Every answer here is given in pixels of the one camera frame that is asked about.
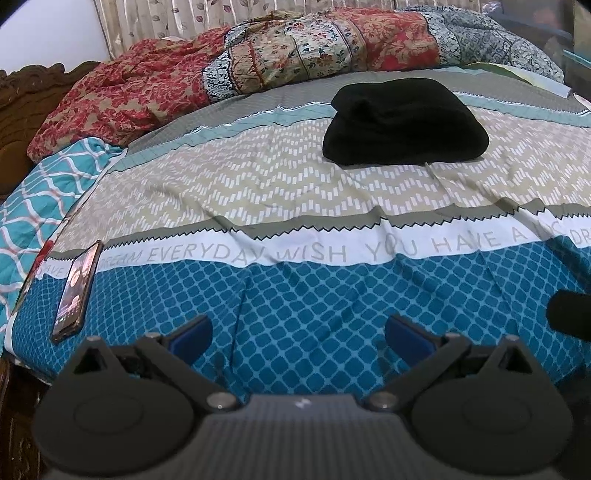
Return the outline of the cream floral curtain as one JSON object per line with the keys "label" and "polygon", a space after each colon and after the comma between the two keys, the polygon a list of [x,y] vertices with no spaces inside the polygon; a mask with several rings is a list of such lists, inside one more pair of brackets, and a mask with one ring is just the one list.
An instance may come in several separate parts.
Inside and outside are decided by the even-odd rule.
{"label": "cream floral curtain", "polygon": [[221,26],[233,26],[274,10],[297,13],[351,7],[399,10],[406,0],[95,0],[111,57],[145,39],[192,39]]}

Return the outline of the red floral patchwork quilt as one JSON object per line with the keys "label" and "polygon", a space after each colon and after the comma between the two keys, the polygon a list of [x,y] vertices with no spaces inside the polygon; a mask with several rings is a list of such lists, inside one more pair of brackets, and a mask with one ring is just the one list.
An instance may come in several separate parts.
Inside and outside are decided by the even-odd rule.
{"label": "red floral patchwork quilt", "polygon": [[27,153],[40,161],[88,137],[124,147],[209,104],[287,84],[482,62],[564,78],[540,48],[473,10],[416,5],[273,11],[190,40],[137,42],[72,87]]}

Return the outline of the smartphone with lit screen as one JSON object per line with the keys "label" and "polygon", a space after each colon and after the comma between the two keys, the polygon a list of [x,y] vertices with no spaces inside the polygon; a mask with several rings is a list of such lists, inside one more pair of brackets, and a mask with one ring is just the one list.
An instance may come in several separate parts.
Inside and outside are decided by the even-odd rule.
{"label": "smartphone with lit screen", "polygon": [[50,335],[54,345],[76,335],[81,330],[102,250],[103,242],[97,240],[72,262]]}

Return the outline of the patterned bed sheet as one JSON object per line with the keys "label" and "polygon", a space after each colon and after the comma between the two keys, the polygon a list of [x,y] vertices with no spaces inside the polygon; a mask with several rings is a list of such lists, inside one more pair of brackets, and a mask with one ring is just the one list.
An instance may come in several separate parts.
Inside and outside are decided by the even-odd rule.
{"label": "patterned bed sheet", "polygon": [[[446,68],[486,129],[477,160],[345,168],[322,156],[351,73],[235,97],[145,135],[70,209],[17,298],[2,355],[53,379],[91,335],[120,345],[199,314],[195,366],[235,395],[363,396],[405,370],[384,326],[401,314],[481,345],[521,338],[551,379],[590,363],[546,317],[590,289],[590,111],[486,70]],[[50,335],[74,259],[103,242],[84,324]]]}

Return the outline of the black pants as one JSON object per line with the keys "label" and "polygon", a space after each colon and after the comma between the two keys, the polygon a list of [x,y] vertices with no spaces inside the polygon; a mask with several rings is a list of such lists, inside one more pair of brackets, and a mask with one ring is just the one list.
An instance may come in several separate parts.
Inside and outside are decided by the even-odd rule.
{"label": "black pants", "polygon": [[346,85],[331,105],[322,155],[342,167],[466,162],[489,147],[471,110],[432,79]]}

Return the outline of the teal lattice pillow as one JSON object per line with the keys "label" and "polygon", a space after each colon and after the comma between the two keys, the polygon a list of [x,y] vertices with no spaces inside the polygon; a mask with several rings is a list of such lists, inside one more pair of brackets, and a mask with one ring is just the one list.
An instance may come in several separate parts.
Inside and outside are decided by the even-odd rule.
{"label": "teal lattice pillow", "polygon": [[1,205],[1,334],[42,248],[75,203],[126,150],[96,137],[41,160]]}

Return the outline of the carved wooden headboard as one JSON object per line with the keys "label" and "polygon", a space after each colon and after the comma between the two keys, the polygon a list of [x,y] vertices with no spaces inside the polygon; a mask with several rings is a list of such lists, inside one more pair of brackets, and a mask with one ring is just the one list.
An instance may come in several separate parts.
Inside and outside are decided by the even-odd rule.
{"label": "carved wooden headboard", "polygon": [[27,148],[46,117],[73,85],[98,63],[86,61],[70,72],[61,63],[28,65],[1,73],[0,195],[2,200],[33,170]]}

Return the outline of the teal side cabinet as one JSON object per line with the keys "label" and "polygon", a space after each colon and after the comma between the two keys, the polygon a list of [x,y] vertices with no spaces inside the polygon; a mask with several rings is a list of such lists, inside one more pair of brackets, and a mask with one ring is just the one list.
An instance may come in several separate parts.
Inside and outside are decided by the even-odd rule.
{"label": "teal side cabinet", "polygon": [[483,1],[482,12],[559,65],[565,83],[590,100],[590,5],[571,0]]}

